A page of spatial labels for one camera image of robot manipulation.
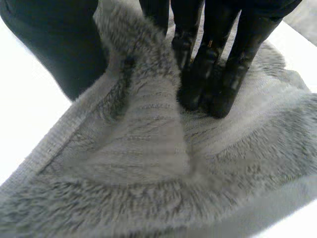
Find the fur blanket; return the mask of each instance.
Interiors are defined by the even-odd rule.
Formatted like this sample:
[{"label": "fur blanket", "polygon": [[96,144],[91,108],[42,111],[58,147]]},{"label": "fur blanket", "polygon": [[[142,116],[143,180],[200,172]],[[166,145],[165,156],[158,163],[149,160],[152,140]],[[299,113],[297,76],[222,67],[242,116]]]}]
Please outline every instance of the fur blanket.
[{"label": "fur blanket", "polygon": [[110,0],[96,21],[107,72],[0,187],[1,237],[185,237],[317,180],[317,96],[270,46],[215,120],[177,103],[171,34]]}]

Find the ribbed knit texture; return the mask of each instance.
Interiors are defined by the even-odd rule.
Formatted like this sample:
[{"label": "ribbed knit texture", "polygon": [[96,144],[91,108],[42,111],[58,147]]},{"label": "ribbed knit texture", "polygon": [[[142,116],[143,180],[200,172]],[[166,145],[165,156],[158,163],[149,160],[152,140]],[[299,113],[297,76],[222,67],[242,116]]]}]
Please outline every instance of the ribbed knit texture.
[{"label": "ribbed knit texture", "polygon": [[316,174],[317,96],[283,82],[275,49],[214,120],[176,101],[172,29],[110,0],[96,21],[110,66],[0,187],[1,237],[155,237]]}]

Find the gray faux fur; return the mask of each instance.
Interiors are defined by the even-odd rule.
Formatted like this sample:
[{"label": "gray faux fur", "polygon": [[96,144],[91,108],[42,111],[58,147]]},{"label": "gray faux fur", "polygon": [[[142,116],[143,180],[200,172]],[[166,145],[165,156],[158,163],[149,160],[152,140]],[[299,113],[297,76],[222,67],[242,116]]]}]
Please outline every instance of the gray faux fur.
[{"label": "gray faux fur", "polygon": [[186,113],[169,40],[105,2],[109,68],[0,187],[1,237],[169,236],[316,174],[317,96],[274,78],[276,57],[259,53],[227,118]]}]

